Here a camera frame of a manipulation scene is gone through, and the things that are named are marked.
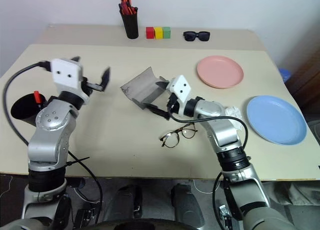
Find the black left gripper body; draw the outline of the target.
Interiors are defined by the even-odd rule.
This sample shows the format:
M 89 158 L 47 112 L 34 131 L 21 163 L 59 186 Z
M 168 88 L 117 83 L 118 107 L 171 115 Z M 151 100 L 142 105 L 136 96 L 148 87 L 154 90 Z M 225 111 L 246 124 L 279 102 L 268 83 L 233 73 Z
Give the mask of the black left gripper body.
M 92 94 L 93 90 L 88 87 L 88 79 L 87 79 L 86 77 L 83 77 L 83 78 L 82 78 L 81 88 L 82 88 L 82 91 L 83 91 L 88 97 L 90 97 L 90 95 Z

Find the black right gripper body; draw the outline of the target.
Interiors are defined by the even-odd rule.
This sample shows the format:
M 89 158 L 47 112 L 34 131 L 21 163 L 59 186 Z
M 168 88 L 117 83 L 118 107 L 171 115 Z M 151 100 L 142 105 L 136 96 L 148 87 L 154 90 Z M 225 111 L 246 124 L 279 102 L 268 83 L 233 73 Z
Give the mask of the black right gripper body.
M 172 115 L 174 113 L 179 114 L 180 104 L 178 102 L 178 97 L 176 96 L 176 94 L 171 93 L 166 106 L 169 115 Z

